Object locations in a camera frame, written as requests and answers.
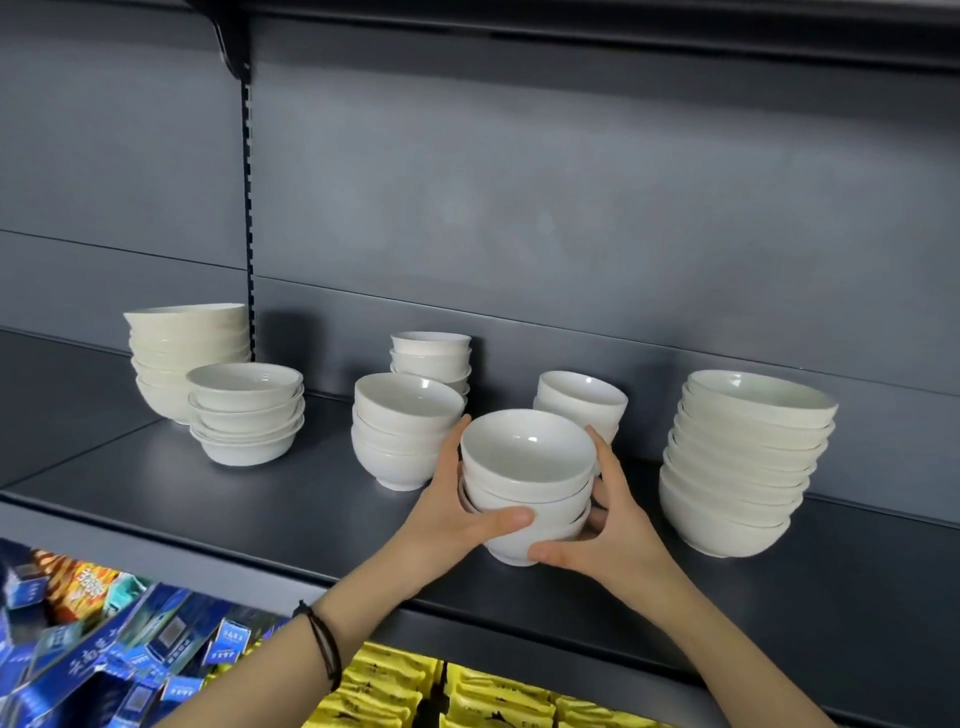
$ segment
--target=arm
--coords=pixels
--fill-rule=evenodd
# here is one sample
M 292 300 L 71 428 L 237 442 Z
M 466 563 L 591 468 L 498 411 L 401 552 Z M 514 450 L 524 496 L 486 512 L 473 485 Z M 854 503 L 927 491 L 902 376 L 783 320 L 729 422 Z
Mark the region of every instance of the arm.
M 468 424 L 465 416 L 447 437 L 433 481 L 395 536 L 313 604 L 333 632 L 344 666 L 401 601 L 483 542 L 533 521 L 527 508 L 470 514 L 461 507 L 457 447 Z M 306 617 L 297 617 L 159 725 L 300 728 L 329 690 L 313 629 Z
M 694 586 L 630 494 L 620 463 L 592 427 L 603 479 L 575 543 L 530 547 L 534 561 L 579 571 L 662 629 L 704 678 L 733 728 L 833 728 L 833 722 Z

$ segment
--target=finger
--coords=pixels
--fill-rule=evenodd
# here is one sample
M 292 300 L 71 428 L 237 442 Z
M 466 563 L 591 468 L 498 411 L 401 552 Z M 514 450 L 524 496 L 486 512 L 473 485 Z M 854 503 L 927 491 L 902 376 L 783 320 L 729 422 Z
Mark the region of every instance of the finger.
M 610 508 L 610 494 L 607 493 L 607 484 L 601 477 L 593 478 L 593 499 L 604 508 Z
M 583 547 L 572 541 L 539 541 L 527 549 L 527 558 L 558 569 L 583 571 Z
M 597 448 L 597 460 L 600 461 L 600 473 L 603 475 L 605 491 L 609 499 L 630 497 L 630 486 L 627 485 L 627 476 L 623 474 L 620 461 L 616 459 L 613 450 L 607 442 L 597 434 L 592 426 L 587 425 L 587 434 L 593 439 Z
M 607 510 L 604 508 L 590 508 L 590 513 L 587 516 L 587 525 L 597 533 L 600 533 L 603 527 L 607 525 Z
M 440 456 L 437 458 L 437 471 L 433 476 L 434 481 L 440 480 L 443 483 L 449 481 L 453 483 L 454 488 L 457 487 L 457 472 L 460 466 L 460 453 L 457 448 L 460 447 L 460 438 L 469 424 L 470 415 L 464 415 L 446 436 L 440 447 Z
M 516 506 L 487 511 L 477 515 L 470 527 L 472 540 L 482 544 L 497 536 L 506 536 L 534 522 L 536 514 L 529 508 Z

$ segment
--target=bracelet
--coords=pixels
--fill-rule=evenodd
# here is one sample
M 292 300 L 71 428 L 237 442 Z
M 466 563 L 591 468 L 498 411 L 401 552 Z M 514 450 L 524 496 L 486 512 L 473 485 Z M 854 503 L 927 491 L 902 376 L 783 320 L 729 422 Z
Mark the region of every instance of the bracelet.
M 293 616 L 296 618 L 300 615 L 306 615 L 306 618 L 310 621 L 313 636 L 317 639 L 317 647 L 320 648 L 320 653 L 324 656 L 326 677 L 330 681 L 330 692 L 334 692 L 340 687 L 340 680 L 344 676 L 344 667 L 340 662 L 340 650 L 337 648 L 337 642 L 333 639 L 333 633 L 326 626 L 326 623 L 303 600 L 294 610 Z

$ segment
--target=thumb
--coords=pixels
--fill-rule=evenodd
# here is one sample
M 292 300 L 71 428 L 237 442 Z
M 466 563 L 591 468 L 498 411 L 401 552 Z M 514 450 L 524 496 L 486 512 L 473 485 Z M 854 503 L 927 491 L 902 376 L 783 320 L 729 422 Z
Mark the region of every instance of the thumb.
M 536 514 L 529 508 L 516 506 L 487 511 L 478 515 L 473 530 L 477 539 L 483 543 L 497 536 L 506 536 L 534 522 Z
M 558 569 L 583 572 L 581 557 L 585 545 L 576 541 L 539 541 L 527 550 L 527 558 Z

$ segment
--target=forearm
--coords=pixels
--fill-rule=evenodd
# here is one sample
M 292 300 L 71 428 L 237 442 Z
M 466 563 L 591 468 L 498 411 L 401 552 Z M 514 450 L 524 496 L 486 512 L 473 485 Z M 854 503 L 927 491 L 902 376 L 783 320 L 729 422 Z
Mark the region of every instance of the forearm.
M 834 728 L 797 686 L 693 584 L 659 627 L 697 668 L 732 728 Z
M 373 629 L 410 596 L 389 553 L 378 552 L 314 605 L 344 665 Z M 300 728 L 330 690 L 324 658 L 306 617 L 284 625 L 254 653 L 184 703 L 162 728 Z

